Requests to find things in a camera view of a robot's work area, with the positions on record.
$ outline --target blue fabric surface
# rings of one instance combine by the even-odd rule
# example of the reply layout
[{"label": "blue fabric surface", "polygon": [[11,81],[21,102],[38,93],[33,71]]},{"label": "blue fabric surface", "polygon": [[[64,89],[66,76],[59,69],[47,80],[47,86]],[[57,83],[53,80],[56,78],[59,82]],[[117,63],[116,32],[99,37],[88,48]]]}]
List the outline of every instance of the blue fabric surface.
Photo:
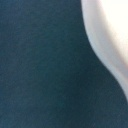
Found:
[{"label": "blue fabric surface", "polygon": [[93,53],[79,0],[0,1],[0,128],[127,128],[118,83]]}]

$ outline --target dark teal background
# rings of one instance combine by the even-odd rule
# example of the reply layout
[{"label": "dark teal background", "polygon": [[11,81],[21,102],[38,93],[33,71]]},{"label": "dark teal background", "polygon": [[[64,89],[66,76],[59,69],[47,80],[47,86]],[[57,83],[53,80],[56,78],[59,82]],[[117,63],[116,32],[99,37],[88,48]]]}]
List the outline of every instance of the dark teal background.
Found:
[{"label": "dark teal background", "polygon": [[0,128],[127,128],[121,88],[92,51],[79,0],[0,1]]}]

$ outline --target white object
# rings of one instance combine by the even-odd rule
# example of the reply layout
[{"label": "white object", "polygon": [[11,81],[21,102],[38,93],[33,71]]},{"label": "white object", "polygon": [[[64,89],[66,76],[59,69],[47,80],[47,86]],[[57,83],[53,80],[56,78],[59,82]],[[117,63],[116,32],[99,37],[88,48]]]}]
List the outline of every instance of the white object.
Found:
[{"label": "white object", "polygon": [[81,3],[90,44],[128,100],[128,0],[81,0]]}]

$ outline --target white curved edge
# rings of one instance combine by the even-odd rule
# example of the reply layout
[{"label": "white curved edge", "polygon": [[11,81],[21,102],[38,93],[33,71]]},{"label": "white curved edge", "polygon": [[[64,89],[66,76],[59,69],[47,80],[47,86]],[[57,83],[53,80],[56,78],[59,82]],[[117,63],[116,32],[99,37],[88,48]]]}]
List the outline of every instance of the white curved edge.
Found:
[{"label": "white curved edge", "polygon": [[128,100],[128,67],[110,43],[112,40],[104,28],[101,12],[98,10],[98,2],[100,1],[81,0],[86,33],[92,49],[105,67],[115,76]]}]

